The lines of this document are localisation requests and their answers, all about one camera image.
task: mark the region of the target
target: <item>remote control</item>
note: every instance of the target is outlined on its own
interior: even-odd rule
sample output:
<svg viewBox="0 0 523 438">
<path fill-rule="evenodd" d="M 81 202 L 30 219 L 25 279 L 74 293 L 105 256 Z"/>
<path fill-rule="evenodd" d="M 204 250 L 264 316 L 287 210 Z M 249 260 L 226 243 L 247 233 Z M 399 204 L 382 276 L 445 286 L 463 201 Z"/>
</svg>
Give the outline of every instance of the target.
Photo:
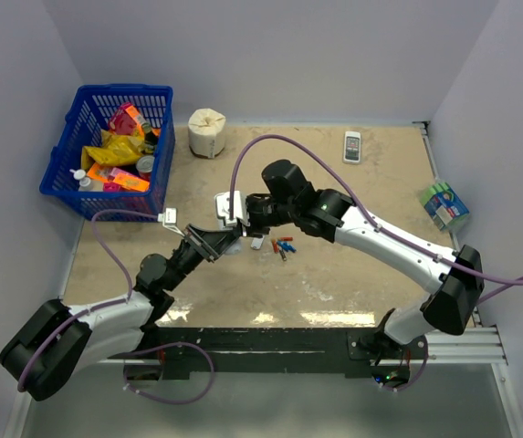
<svg viewBox="0 0 523 438">
<path fill-rule="evenodd" d="M 342 160 L 348 164 L 361 162 L 361 133 L 347 130 L 344 134 Z"/>
</svg>

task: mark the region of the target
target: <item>can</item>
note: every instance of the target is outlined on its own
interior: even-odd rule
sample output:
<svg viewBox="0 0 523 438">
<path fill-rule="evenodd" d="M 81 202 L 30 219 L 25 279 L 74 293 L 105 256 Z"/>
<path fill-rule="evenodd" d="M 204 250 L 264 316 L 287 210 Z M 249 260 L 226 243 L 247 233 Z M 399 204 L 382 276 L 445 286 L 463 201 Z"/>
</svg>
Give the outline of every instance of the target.
<svg viewBox="0 0 523 438">
<path fill-rule="evenodd" d="M 149 181 L 152 176 L 154 161 L 155 159 L 153 158 L 153 155 L 145 155 L 137 160 L 137 163 L 135 164 L 137 172 L 145 181 Z"/>
</svg>

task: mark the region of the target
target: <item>paper towel roll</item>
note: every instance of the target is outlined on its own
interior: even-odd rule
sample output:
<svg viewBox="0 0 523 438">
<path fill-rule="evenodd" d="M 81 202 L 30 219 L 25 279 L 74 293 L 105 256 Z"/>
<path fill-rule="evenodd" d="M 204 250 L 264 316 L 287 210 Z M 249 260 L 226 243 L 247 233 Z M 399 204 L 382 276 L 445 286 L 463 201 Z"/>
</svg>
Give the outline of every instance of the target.
<svg viewBox="0 0 523 438">
<path fill-rule="evenodd" d="M 188 120 L 190 149 L 197 157 L 214 158 L 225 148 L 226 117 L 214 109 L 197 109 Z"/>
</svg>

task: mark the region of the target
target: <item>blue plastic crate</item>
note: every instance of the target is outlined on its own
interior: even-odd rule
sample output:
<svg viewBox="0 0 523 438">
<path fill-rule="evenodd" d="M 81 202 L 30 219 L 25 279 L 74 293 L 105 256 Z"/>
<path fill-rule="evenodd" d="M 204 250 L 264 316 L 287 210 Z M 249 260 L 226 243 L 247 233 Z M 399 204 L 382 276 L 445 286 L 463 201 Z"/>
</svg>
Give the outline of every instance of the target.
<svg viewBox="0 0 523 438">
<path fill-rule="evenodd" d="M 170 87 L 143 84 L 80 87 L 65 118 L 67 124 L 58 146 L 50 155 L 40 192 L 56 196 L 86 219 L 108 208 L 161 213 L 175 144 L 172 95 Z M 110 117 L 125 102 L 133 103 L 154 128 L 162 128 L 154 153 L 150 189 L 144 193 L 79 192 L 78 182 L 72 177 L 70 169 L 80 167 L 83 146 L 100 146 L 100 130 L 107 129 Z M 126 214 L 106 214 L 100 220 L 149 222 Z"/>
</svg>

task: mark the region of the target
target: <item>table top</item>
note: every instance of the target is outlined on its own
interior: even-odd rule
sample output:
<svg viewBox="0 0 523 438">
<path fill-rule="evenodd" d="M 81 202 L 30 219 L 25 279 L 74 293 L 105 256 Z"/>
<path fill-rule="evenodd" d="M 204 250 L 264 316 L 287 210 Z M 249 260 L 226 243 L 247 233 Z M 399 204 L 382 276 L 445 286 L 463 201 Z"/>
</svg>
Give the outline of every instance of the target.
<svg viewBox="0 0 523 438">
<path fill-rule="evenodd" d="M 346 130 L 359 131 L 358 165 L 342 162 Z M 424 142 L 415 127 L 230 126 L 225 150 L 215 159 L 194 157 L 186 127 L 176 129 L 176 146 L 166 206 L 178 209 L 178 226 L 216 229 L 214 195 L 229 188 L 238 153 L 255 137 L 276 133 L 311 148 L 385 221 L 439 245 L 450 246 L 419 204 L 418 193 L 434 182 Z M 237 190 L 266 193 L 261 171 L 286 158 L 299 165 L 315 188 L 344 191 L 319 165 L 293 146 L 258 143 L 245 157 Z M 170 256 L 178 235 L 161 224 L 99 223 L 105 241 L 135 277 L 148 254 Z M 172 293 L 173 307 L 159 324 L 186 327 L 371 327 L 390 308 L 423 297 L 411 279 L 360 251 L 302 234 L 295 226 L 272 230 L 292 236 L 297 248 L 283 262 L 268 239 L 258 251 L 243 240 L 239 255 L 203 262 Z M 64 300 L 86 304 L 126 292 L 123 274 L 83 226 Z"/>
</svg>

